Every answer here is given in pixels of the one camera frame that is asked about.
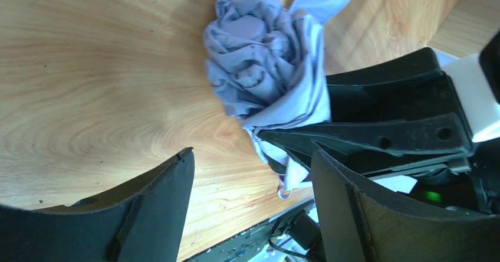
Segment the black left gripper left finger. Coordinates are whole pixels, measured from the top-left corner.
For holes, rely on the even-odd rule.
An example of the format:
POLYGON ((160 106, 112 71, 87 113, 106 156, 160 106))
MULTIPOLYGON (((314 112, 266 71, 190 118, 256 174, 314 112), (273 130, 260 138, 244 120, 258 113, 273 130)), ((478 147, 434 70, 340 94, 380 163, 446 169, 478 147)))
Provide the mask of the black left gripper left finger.
POLYGON ((71 206, 1 206, 2 261, 176 261, 195 159, 159 166, 71 206))

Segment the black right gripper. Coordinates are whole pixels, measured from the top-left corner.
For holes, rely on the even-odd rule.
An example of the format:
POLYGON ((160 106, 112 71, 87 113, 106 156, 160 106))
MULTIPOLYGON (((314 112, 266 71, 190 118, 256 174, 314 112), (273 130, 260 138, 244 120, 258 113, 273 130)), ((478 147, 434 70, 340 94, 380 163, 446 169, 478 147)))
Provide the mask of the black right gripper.
POLYGON ((499 151, 462 156, 473 151, 473 144, 454 114, 450 78, 431 48, 327 76, 327 88, 335 123, 262 130, 257 136, 308 156, 314 143, 346 156, 361 152, 361 175, 409 176, 417 181, 409 192, 413 199, 441 208, 499 213, 499 151))

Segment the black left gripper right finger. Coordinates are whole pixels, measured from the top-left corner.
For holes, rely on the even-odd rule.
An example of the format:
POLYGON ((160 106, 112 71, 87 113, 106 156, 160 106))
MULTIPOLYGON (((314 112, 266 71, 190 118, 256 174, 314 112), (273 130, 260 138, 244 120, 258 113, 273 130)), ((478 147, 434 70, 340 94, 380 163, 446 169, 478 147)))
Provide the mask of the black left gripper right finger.
POLYGON ((327 261, 498 261, 499 217, 393 192, 318 149, 312 181, 327 261))

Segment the lavender folding umbrella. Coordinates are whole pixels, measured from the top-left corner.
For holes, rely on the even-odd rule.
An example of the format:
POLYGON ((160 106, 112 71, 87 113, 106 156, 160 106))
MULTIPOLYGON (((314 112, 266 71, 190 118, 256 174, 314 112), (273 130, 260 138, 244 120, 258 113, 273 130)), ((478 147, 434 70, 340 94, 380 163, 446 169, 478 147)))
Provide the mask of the lavender folding umbrella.
POLYGON ((311 186, 308 171, 259 132, 331 120, 324 24, 351 0, 217 0, 203 32, 205 71, 225 113, 265 163, 279 166, 277 194, 311 186))

